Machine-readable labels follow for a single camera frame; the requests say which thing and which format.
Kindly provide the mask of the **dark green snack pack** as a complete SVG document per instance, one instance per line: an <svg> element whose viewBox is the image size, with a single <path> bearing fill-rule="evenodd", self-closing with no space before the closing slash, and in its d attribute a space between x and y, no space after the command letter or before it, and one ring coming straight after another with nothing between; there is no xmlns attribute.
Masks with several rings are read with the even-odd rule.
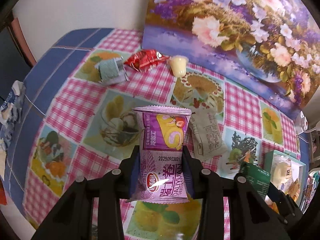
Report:
<svg viewBox="0 0 320 240"><path fill-rule="evenodd" d="M257 193L265 200L270 185L271 174L259 166L247 162L241 164L240 173L244 174L245 178L250 182Z"/></svg>

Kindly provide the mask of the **round bread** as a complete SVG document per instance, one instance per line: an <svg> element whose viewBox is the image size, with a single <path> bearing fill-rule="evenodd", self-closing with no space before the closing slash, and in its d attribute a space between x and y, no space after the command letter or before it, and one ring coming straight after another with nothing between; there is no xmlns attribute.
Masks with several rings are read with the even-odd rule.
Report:
<svg viewBox="0 0 320 240"><path fill-rule="evenodd" d="M274 155L271 167L271 183L277 189L287 193L293 182L291 159L284 155Z"/></svg>

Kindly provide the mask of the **beige paper snack pack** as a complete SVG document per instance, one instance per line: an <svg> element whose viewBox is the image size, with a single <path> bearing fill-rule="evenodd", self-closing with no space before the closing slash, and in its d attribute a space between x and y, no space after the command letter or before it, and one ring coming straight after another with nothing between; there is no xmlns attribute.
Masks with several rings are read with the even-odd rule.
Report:
<svg viewBox="0 0 320 240"><path fill-rule="evenodd" d="M227 146L222 140L214 110L200 109L195 111L190 117L189 127L196 159L207 161L227 152Z"/></svg>

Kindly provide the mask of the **purple swiss roll pack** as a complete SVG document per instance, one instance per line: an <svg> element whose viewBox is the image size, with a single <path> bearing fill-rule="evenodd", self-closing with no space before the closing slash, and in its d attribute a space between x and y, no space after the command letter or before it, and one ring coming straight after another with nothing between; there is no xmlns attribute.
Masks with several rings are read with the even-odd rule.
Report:
<svg viewBox="0 0 320 240"><path fill-rule="evenodd" d="M191 110L153 105L136 107L133 111L141 135L139 176L131 201L187 202L182 153Z"/></svg>

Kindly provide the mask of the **light green wafer pack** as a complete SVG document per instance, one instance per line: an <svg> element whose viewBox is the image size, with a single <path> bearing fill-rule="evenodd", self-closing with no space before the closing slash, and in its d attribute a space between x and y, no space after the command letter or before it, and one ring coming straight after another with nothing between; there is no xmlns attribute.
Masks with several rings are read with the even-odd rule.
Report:
<svg viewBox="0 0 320 240"><path fill-rule="evenodd" d="M99 83L107 86L129 81L122 57L101 60L95 69L98 70Z"/></svg>

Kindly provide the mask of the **yellow pudding cup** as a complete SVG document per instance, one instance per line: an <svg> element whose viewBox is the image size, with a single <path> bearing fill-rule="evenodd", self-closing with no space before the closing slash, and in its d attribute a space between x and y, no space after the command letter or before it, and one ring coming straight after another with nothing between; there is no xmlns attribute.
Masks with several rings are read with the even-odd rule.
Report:
<svg viewBox="0 0 320 240"><path fill-rule="evenodd" d="M175 77L184 77L189 59L185 56L176 55L169 59L168 63Z"/></svg>

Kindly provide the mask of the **red Kiss candy pack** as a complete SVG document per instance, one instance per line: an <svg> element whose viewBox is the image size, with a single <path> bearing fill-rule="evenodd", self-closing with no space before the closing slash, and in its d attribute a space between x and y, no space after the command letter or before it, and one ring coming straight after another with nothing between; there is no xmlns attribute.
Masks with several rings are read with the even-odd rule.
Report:
<svg viewBox="0 0 320 240"><path fill-rule="evenodd" d="M124 64L138 72L145 73L152 70L152 68L155 68L159 64L166 62L168 59L168 56L161 54L157 50L143 49L132 54Z"/></svg>

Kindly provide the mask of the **orange bread pack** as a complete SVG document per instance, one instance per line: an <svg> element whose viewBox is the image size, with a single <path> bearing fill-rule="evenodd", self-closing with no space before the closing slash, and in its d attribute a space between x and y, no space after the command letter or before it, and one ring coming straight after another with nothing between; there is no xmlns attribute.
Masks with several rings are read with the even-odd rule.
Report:
<svg viewBox="0 0 320 240"><path fill-rule="evenodd" d="M289 187L287 194L296 202L300 194L300 183L296 179Z"/></svg>

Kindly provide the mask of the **clutter of colourful items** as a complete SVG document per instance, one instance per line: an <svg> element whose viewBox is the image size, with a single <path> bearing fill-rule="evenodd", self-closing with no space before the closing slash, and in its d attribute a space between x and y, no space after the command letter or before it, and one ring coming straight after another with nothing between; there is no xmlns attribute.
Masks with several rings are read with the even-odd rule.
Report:
<svg viewBox="0 0 320 240"><path fill-rule="evenodd" d="M319 171L311 171L308 175L306 189L303 191L303 198L300 203L300 209L302 213L305 213L305 211L309 207L315 195L318 185L319 185Z"/></svg>

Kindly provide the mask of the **white teal tray box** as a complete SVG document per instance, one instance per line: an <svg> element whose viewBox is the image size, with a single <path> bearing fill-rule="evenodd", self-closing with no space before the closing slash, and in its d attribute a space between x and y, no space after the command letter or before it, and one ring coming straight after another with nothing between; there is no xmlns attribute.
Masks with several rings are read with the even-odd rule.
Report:
<svg viewBox="0 0 320 240"><path fill-rule="evenodd" d="M300 206L306 185L306 164L291 154L273 150L264 154L263 169L271 174L271 183Z"/></svg>

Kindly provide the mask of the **white power adapter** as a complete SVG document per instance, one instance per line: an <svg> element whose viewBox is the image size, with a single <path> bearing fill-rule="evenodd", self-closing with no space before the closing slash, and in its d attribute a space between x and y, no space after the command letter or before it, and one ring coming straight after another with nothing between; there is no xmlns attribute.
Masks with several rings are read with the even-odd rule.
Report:
<svg viewBox="0 0 320 240"><path fill-rule="evenodd" d="M302 111L295 119L295 129L298 134L304 133L308 129L308 121Z"/></svg>

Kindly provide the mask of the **pink checkered tablecloth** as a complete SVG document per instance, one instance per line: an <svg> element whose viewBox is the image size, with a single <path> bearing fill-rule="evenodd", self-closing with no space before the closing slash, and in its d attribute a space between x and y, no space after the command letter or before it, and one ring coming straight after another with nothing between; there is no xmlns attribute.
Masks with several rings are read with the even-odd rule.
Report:
<svg viewBox="0 0 320 240"><path fill-rule="evenodd" d="M216 72L189 64L173 77L164 64L107 87L95 65L128 58L142 33L84 29L68 33L25 80L26 99L5 171L5 187L38 227L77 176L100 178L131 155L140 132L133 108L145 105L211 109L227 146L239 142L258 164L272 150L299 156L293 122L260 96Z"/></svg>

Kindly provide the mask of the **flower painting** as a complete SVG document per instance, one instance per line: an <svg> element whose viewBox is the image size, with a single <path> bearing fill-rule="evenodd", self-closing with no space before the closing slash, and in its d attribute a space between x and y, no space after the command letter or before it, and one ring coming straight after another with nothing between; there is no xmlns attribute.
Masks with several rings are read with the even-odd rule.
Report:
<svg viewBox="0 0 320 240"><path fill-rule="evenodd" d="M142 46L183 55L295 119L319 87L319 2L149 0Z"/></svg>

